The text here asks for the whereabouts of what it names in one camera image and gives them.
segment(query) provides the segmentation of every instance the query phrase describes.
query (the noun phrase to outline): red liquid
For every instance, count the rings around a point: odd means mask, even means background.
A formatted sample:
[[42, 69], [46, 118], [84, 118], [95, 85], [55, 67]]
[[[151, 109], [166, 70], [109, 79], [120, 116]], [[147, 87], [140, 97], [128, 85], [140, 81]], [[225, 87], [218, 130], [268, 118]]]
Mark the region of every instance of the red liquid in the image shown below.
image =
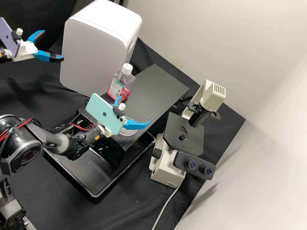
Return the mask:
[[[116, 100], [116, 98], [112, 97], [110, 94], [109, 94], [109, 90], [110, 90], [110, 87], [108, 88], [108, 92], [107, 94], [113, 98], [114, 100]], [[122, 91], [121, 91], [121, 94], [119, 96], [122, 97], [122, 101], [126, 100], [130, 95], [130, 90], [126, 89], [125, 87], [122, 88]]]

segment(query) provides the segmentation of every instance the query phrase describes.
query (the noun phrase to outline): mint green smartphone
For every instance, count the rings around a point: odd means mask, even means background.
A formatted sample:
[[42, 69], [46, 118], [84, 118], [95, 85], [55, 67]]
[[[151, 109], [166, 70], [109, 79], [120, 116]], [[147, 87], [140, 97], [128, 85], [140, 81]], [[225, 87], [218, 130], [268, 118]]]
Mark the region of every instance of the mint green smartphone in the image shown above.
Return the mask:
[[92, 94], [86, 106], [86, 111], [114, 135], [118, 135], [125, 124], [126, 118], [117, 116], [113, 112], [113, 107], [96, 93]]

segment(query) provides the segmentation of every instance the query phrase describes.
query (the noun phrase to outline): black fabric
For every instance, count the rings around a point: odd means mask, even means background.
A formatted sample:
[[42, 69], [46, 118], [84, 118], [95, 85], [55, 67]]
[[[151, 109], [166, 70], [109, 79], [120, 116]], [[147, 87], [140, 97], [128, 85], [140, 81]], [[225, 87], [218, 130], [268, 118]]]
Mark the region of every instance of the black fabric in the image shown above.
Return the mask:
[[27, 40], [37, 30], [46, 30], [45, 37], [36, 44], [39, 49], [46, 50], [63, 31], [65, 20], [69, 18], [75, 2], [76, 0], [1, 0], [0, 17], [4, 17], [12, 30], [23, 29], [23, 40]]
[[[47, 30], [47, 34], [54, 33], [50, 41], [45, 43], [47, 47], [58, 38], [73, 2], [4, 1], [0, 15], [6, 17], [13, 29], [23, 28], [25, 34], [42, 28]], [[50, 48], [51, 51], [61, 53], [61, 39], [60, 36]], [[187, 98], [199, 87], [139, 39], [131, 63], [134, 74], [157, 64], [190, 88]], [[11, 113], [24, 118], [34, 116], [41, 121], [43, 127], [71, 120], [77, 108], [84, 104], [85, 97], [60, 84], [59, 68], [58, 63], [35, 59], [1, 64], [0, 114]], [[178, 110], [172, 108], [170, 111], [180, 114], [184, 107], [182, 104]], [[213, 163], [219, 160], [244, 122], [243, 117], [225, 104], [219, 111], [222, 115], [220, 122], [207, 119], [204, 123], [203, 157]], [[166, 119], [167, 113], [149, 131], [154, 135], [162, 132]], [[148, 165], [151, 151], [146, 152], [98, 200], [90, 199], [82, 190], [73, 186], [69, 177], [62, 175], [45, 159], [45, 154], [39, 155], [22, 171], [13, 175], [12, 186], [15, 196], [26, 208], [28, 218], [37, 229], [151, 229], [165, 201], [174, 191], [150, 180]], [[156, 229], [173, 229], [203, 183], [203, 180], [188, 174], [165, 209]]]

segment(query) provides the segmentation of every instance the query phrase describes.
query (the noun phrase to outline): white box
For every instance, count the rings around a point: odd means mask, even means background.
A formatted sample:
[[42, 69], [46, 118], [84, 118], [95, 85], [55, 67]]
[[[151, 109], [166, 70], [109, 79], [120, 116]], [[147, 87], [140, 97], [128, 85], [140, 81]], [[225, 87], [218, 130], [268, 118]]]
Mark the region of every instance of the white box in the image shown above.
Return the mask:
[[141, 17], [108, 0], [96, 0], [65, 22], [61, 83], [83, 95], [107, 92], [115, 72], [130, 61]]

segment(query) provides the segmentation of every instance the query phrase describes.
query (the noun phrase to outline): microscope base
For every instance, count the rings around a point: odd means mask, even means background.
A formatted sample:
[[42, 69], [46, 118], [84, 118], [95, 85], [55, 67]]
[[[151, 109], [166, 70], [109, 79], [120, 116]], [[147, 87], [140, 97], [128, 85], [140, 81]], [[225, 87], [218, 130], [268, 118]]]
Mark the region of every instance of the microscope base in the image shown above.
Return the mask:
[[163, 139], [163, 134], [158, 134], [156, 138], [154, 147], [161, 149], [162, 154], [159, 159], [151, 157], [149, 169], [152, 174], [150, 179], [169, 187], [177, 188], [185, 178], [186, 172], [173, 165], [177, 151], [167, 145]]

